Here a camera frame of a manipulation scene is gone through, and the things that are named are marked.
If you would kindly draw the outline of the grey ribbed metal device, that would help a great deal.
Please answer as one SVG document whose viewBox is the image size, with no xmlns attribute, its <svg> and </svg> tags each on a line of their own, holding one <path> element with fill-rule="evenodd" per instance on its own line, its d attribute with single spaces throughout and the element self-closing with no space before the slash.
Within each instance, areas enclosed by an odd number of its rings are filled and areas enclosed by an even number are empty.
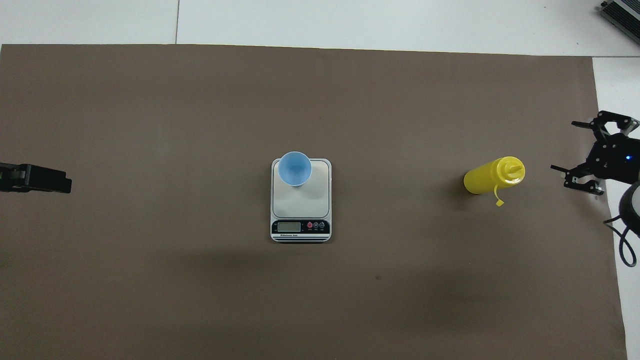
<svg viewBox="0 0 640 360">
<path fill-rule="evenodd" d="M 640 0 L 602 0 L 599 13 L 640 46 Z"/>
</svg>

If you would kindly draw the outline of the brown paper table mat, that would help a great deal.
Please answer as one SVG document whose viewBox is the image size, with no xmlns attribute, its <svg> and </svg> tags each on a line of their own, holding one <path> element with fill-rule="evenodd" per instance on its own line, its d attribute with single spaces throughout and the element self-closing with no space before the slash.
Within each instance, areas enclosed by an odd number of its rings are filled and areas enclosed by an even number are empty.
<svg viewBox="0 0 640 360">
<path fill-rule="evenodd" d="M 624 360 L 590 57 L 3 45 L 0 360 Z M 332 235 L 270 236 L 271 168 L 331 163 Z M 502 157 L 525 178 L 464 175 Z"/>
</svg>

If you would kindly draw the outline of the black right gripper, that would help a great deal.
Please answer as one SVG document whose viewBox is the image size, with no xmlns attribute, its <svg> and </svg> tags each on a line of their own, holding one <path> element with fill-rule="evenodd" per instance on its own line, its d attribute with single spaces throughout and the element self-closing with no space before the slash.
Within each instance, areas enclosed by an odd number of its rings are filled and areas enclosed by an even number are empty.
<svg viewBox="0 0 640 360">
<path fill-rule="evenodd" d="M 618 132 L 608 132 L 608 123 L 615 123 Z M 587 156 L 589 165 L 583 162 L 568 169 L 551 164 L 551 170 L 562 173 L 564 188 L 602 196 L 605 191 L 598 180 L 579 180 L 592 175 L 622 183 L 640 180 L 640 139 L 629 137 L 631 132 L 640 128 L 640 121 L 616 112 L 599 111 L 590 121 L 572 121 L 571 125 L 591 130 L 595 142 Z"/>
</svg>

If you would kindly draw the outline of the yellow squeeze bottle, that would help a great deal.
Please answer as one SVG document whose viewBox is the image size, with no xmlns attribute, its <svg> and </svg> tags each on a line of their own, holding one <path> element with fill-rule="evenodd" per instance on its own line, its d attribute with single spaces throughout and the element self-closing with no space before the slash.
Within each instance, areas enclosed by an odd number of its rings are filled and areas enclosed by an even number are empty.
<svg viewBox="0 0 640 360">
<path fill-rule="evenodd" d="M 526 175 L 525 164 L 517 157 L 503 156 L 478 166 L 464 174 L 462 183 L 467 192 L 480 195 L 492 193 L 495 205 L 502 207 L 498 191 L 521 183 Z"/>
</svg>

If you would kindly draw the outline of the silver digital kitchen scale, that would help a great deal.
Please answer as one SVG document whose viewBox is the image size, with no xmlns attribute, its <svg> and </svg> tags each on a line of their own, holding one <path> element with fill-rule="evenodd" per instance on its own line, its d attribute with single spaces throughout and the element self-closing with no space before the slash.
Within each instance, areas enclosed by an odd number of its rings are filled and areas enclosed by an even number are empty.
<svg viewBox="0 0 640 360">
<path fill-rule="evenodd" d="M 278 243 L 325 243 L 332 237 L 332 164 L 311 158 L 310 178 L 291 186 L 270 169 L 270 238 Z"/>
</svg>

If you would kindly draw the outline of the light blue plastic cup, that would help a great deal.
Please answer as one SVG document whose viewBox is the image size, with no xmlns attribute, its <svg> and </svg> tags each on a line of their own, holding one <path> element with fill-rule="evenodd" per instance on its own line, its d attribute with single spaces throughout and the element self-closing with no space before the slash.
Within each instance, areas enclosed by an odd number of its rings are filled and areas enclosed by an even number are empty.
<svg viewBox="0 0 640 360">
<path fill-rule="evenodd" d="M 288 186 L 302 186 L 308 182 L 312 174 L 313 164 L 302 152 L 285 153 L 278 162 L 278 176 Z"/>
</svg>

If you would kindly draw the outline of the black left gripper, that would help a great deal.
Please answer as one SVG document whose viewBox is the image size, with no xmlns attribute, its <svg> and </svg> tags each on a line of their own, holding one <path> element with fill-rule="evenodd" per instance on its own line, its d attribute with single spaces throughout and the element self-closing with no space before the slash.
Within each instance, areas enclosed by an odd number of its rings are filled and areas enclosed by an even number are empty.
<svg viewBox="0 0 640 360">
<path fill-rule="evenodd" d="M 30 189 L 25 184 L 27 164 L 9 164 L 0 162 L 0 192 L 28 193 L 32 191 L 70 194 L 73 180 L 67 177 L 66 171 L 48 167 L 30 166 Z"/>
</svg>

